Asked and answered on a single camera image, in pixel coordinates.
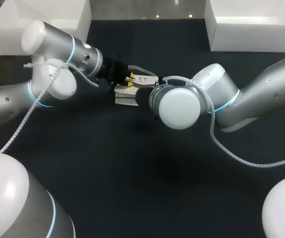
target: white box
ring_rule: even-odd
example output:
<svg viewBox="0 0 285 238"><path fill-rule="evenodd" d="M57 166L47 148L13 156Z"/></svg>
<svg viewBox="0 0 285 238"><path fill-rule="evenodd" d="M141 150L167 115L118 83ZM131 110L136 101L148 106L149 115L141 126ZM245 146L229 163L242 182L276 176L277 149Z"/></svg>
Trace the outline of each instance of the white box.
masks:
<svg viewBox="0 0 285 238"><path fill-rule="evenodd" d="M92 20L89 0L6 0L0 7L0 55L26 55L21 36L35 19L86 42Z"/></svg>
<svg viewBox="0 0 285 238"><path fill-rule="evenodd" d="M285 52L285 0L207 0L211 51Z"/></svg>

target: white plastic part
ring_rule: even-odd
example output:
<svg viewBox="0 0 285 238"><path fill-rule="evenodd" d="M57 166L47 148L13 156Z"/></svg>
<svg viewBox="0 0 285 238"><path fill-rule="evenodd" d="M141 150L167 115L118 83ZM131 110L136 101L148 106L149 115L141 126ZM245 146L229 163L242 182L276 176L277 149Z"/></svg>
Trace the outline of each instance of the white plastic part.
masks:
<svg viewBox="0 0 285 238"><path fill-rule="evenodd" d="M0 154L0 236L21 212L29 190L26 169L14 158Z"/></svg>
<svg viewBox="0 0 285 238"><path fill-rule="evenodd" d="M169 91L159 104L161 120L172 129L189 128L198 120L200 111L198 97L186 88Z"/></svg>
<svg viewBox="0 0 285 238"><path fill-rule="evenodd" d="M91 24L89 0L6 0L0 7L0 55L21 56L22 33L42 20L86 42Z"/></svg>
<svg viewBox="0 0 285 238"><path fill-rule="evenodd" d="M76 92L76 79L63 61L49 59L42 65L33 66L33 83L38 84L39 88L44 88L50 80L50 75L54 75L58 66L63 67L60 69L55 81L49 87L48 93L56 99L66 100Z"/></svg>
<svg viewBox="0 0 285 238"><path fill-rule="evenodd" d="M28 54L34 54L40 47L45 36L43 21L32 21L23 31L21 38L22 49Z"/></svg>
<svg viewBox="0 0 285 238"><path fill-rule="evenodd" d="M262 217L267 238L285 238L285 179L266 197Z"/></svg>
<svg viewBox="0 0 285 238"><path fill-rule="evenodd" d="M224 74L225 69L220 64L214 63L202 69L191 80L199 83L208 91Z"/></svg>
<svg viewBox="0 0 285 238"><path fill-rule="evenodd" d="M285 0L207 0L211 51L285 53Z"/></svg>

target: white cable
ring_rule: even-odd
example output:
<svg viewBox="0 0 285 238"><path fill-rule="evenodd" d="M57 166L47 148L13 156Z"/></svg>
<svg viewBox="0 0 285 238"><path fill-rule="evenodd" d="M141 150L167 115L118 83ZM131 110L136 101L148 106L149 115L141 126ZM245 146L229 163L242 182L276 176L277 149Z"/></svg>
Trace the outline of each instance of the white cable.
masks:
<svg viewBox="0 0 285 238"><path fill-rule="evenodd" d="M8 147L13 143L13 141L15 140L15 138L19 135L20 131L22 130L22 128L24 127L25 123L28 121L29 117L31 116L32 112L34 111L34 109L36 108L36 106L39 104L39 102L41 101L42 97L44 96L44 94L47 92L47 90L49 89L49 87L51 86L51 84L53 83L53 80L56 78L56 76L58 75L60 69L62 68L62 66L58 66L57 69L55 70L55 72L52 74L52 77L49 81L49 83L47 84L47 86L43 89L43 91L40 93L39 97L37 98L37 100L34 102L34 104L31 106L30 110L27 112L27 114L25 115L24 119L22 120L20 126L18 127L18 129L15 131L15 133L13 134L13 136L10 138L10 140L7 142L7 144L0 150L0 153L4 153L6 151L6 149L8 149Z"/></svg>
<svg viewBox="0 0 285 238"><path fill-rule="evenodd" d="M149 70L146 70L146 69L141 68L141 67L136 66L136 65L129 65L129 66L128 66L128 69L135 69L135 70L138 70L138 71L140 71L140 72L149 74L150 76L157 76L157 75L154 74L153 72L150 72Z"/></svg>
<svg viewBox="0 0 285 238"><path fill-rule="evenodd" d="M232 158L236 159L237 161L248 165L248 166L252 166L252 167L256 167L256 168L272 168L272 167L276 167L276 166L280 166L280 165L285 165L285 160L284 161L280 161L280 162L276 162L276 163L271 163L271 164L254 164L248 161L245 161L243 159L241 159L240 157L234 155L232 152L230 152L228 149L226 149L215 137L214 135L214 124L215 124L215 110L214 110L214 106L212 103L211 98L209 97L208 94L206 94L203 90L203 88L197 84L196 82L185 78L185 77L181 77L181 76L170 76L170 77L165 77L163 78L163 80L172 80L172 79L176 79L176 80L181 80L181 81L185 81L189 84L194 85L206 98L207 102L209 102L210 107L211 107L211 126L210 126L210 135L212 140L215 142L215 144L218 145L218 147L220 147L226 154L228 154L229 156L231 156Z"/></svg>
<svg viewBox="0 0 285 238"><path fill-rule="evenodd" d="M89 80L85 74L82 73L81 70L79 70L74 64L71 63L66 63L69 67L71 67L72 69L74 69L79 75L81 75L81 77L83 79L85 79L90 85L92 85L93 87L98 87L97 83L92 82L91 80Z"/></svg>

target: white joint cap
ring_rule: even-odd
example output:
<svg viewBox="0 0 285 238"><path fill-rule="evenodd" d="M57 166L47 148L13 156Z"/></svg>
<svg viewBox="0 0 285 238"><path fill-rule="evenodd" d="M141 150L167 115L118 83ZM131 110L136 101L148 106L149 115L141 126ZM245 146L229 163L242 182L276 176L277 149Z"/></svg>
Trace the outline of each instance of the white joint cap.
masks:
<svg viewBox="0 0 285 238"><path fill-rule="evenodd" d="M199 118L201 105L189 89L175 88L166 93L159 104L161 120L172 129L191 127Z"/></svg>
<svg viewBox="0 0 285 238"><path fill-rule="evenodd" d="M0 154L0 237L19 216L28 190L25 167L14 158Z"/></svg>
<svg viewBox="0 0 285 238"><path fill-rule="evenodd" d="M267 195L262 217L267 238L285 238L285 179Z"/></svg>
<svg viewBox="0 0 285 238"><path fill-rule="evenodd" d="M21 38L22 49L29 55L34 54L43 42L45 25L43 21L33 20L23 31Z"/></svg>

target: black table surface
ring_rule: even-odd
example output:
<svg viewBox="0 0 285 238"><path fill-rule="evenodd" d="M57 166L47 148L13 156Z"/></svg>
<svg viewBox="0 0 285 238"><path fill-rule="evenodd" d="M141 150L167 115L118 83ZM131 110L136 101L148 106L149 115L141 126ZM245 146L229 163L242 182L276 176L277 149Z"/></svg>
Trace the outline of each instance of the black table surface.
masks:
<svg viewBox="0 0 285 238"><path fill-rule="evenodd" d="M88 43L103 55L157 75L194 76L220 63L241 88L285 58L275 53L210 52L204 20L93 21ZM30 69L17 57L12 83ZM209 135L210 116L183 131L148 110L114 104L110 88L79 77L77 92L33 113L7 150L73 219L78 238L263 238L262 207L285 166L256 169L224 154ZM0 148L22 118L0 126ZM216 130L254 163L285 159L285 108L234 133Z"/></svg>

